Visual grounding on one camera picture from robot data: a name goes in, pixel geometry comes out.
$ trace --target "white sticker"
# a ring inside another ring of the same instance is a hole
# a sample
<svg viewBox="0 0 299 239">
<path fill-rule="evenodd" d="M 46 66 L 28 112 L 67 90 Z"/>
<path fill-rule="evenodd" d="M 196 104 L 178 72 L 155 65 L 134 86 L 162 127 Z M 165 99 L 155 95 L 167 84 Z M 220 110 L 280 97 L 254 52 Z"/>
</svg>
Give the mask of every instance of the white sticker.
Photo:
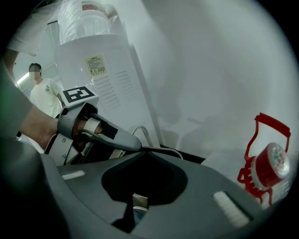
<svg viewBox="0 0 299 239">
<path fill-rule="evenodd" d="M 101 55 L 86 58 L 85 62 L 86 62 L 87 70 L 91 77 L 95 77 L 107 73 L 104 60 Z"/>
</svg>

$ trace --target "black strap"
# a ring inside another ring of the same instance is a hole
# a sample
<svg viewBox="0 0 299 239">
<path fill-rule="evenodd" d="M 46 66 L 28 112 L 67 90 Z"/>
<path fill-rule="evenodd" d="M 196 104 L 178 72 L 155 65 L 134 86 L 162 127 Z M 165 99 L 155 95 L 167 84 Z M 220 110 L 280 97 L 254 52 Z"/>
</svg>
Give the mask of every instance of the black strap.
<svg viewBox="0 0 299 239">
<path fill-rule="evenodd" d="M 108 138 L 114 140 L 118 129 L 114 128 L 113 126 L 109 125 L 108 123 L 106 123 L 104 121 L 101 122 L 101 128 L 102 128 L 101 134 L 103 134 L 103 135 L 107 136 Z"/>
<path fill-rule="evenodd" d="M 50 149 L 51 149 L 51 147 L 52 147 L 52 145 L 53 145 L 53 143 L 54 143 L 57 135 L 58 135 L 58 132 L 57 132 L 57 134 L 53 135 L 52 138 L 50 139 L 50 142 L 48 143 L 48 145 L 47 145 L 47 147 L 45 149 L 45 152 L 44 152 L 45 155 L 49 154 Z"/>
</svg>

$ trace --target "white wall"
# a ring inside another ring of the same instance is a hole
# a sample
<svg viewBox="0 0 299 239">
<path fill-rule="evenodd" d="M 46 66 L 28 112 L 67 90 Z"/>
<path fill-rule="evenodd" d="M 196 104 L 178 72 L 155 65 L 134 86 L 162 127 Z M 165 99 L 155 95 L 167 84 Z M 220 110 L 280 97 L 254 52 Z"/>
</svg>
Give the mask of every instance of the white wall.
<svg viewBox="0 0 299 239">
<path fill-rule="evenodd" d="M 253 1 L 107 0 L 125 21 L 138 54 L 164 144 L 208 157 L 245 149 L 254 118 L 291 128 L 298 145 L 299 78 L 287 40 Z M 262 128 L 255 153 L 285 145 Z"/>
<path fill-rule="evenodd" d="M 31 63 L 39 63 L 42 66 L 43 78 L 55 78 L 58 76 L 58 70 L 55 64 L 55 51 L 51 38 L 52 32 L 53 30 L 47 26 L 40 39 L 36 56 L 29 56 L 22 52 L 19 53 L 14 65 L 14 77 L 16 80 L 20 79 L 28 72 L 28 67 Z M 21 90 L 25 90 L 25 92 L 30 92 L 34 85 L 34 81 L 28 77 L 20 83 L 19 87 Z"/>
</svg>

